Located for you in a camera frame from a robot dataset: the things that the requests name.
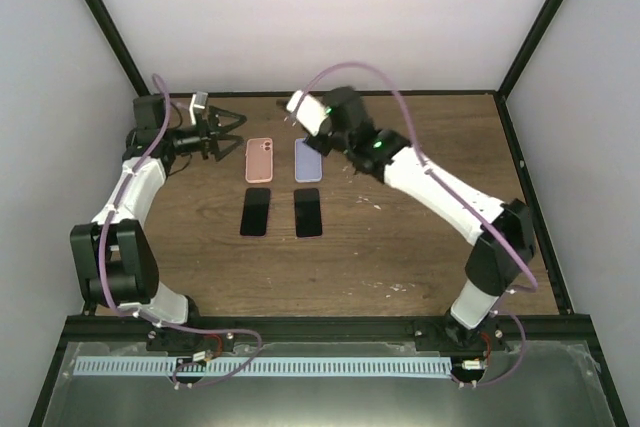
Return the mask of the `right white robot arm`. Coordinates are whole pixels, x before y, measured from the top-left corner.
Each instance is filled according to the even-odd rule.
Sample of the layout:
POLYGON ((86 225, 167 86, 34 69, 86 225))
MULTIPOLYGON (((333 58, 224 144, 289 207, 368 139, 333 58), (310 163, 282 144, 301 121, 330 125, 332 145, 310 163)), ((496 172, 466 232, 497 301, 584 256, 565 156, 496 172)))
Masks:
POLYGON ((471 246, 466 281, 447 310, 444 336, 458 350, 472 346, 480 327, 504 295, 518 291, 525 275, 528 291, 538 283, 529 264, 536 247, 527 205, 487 195, 442 169, 414 137, 379 129, 359 93, 340 87, 321 99, 295 92, 285 109, 306 131, 306 144, 322 156, 342 153, 359 173, 398 190, 452 226, 471 246))

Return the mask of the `lavender phone case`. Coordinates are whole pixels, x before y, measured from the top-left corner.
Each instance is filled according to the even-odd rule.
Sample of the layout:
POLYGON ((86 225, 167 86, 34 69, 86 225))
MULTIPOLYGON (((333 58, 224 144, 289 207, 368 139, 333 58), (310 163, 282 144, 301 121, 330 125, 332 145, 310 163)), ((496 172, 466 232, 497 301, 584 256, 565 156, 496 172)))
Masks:
POLYGON ((303 138, 294 143, 294 178, 298 183, 316 183, 322 180, 323 157, 309 147, 303 138))

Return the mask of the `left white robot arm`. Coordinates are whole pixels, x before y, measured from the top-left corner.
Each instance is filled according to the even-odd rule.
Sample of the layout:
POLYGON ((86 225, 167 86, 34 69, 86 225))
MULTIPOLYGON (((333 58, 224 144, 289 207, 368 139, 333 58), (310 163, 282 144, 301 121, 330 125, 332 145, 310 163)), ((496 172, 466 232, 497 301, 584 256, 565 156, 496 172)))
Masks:
POLYGON ((94 218, 73 227, 70 244, 89 307, 113 307, 120 315, 171 324, 170 340, 191 351, 203 342, 205 328, 192 318, 197 313, 194 301, 161 282, 144 224, 176 159, 198 153, 222 160, 242 145, 233 131, 247 118, 209 104, 204 92, 192 96, 187 124, 170 126, 176 109, 162 94, 134 100, 135 126, 126 141, 118 182, 94 218))

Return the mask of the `black screen pink phone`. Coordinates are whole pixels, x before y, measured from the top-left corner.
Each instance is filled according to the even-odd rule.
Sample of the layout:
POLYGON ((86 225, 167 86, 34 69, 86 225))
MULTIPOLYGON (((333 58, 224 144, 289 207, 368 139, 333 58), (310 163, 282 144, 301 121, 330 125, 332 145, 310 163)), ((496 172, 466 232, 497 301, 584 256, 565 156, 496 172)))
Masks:
POLYGON ((245 192, 241 217, 240 235, 243 237, 263 237, 267 232, 271 190, 269 188, 248 188, 245 192))

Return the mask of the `pink phone case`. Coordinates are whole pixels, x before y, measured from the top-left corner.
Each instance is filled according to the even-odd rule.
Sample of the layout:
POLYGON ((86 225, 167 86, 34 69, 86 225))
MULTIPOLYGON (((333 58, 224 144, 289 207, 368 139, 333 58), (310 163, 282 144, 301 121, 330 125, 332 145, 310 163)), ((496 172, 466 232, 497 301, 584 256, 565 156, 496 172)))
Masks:
POLYGON ((273 180, 273 154, 271 138, 252 138, 247 141, 245 180, 249 184, 269 183, 273 180))

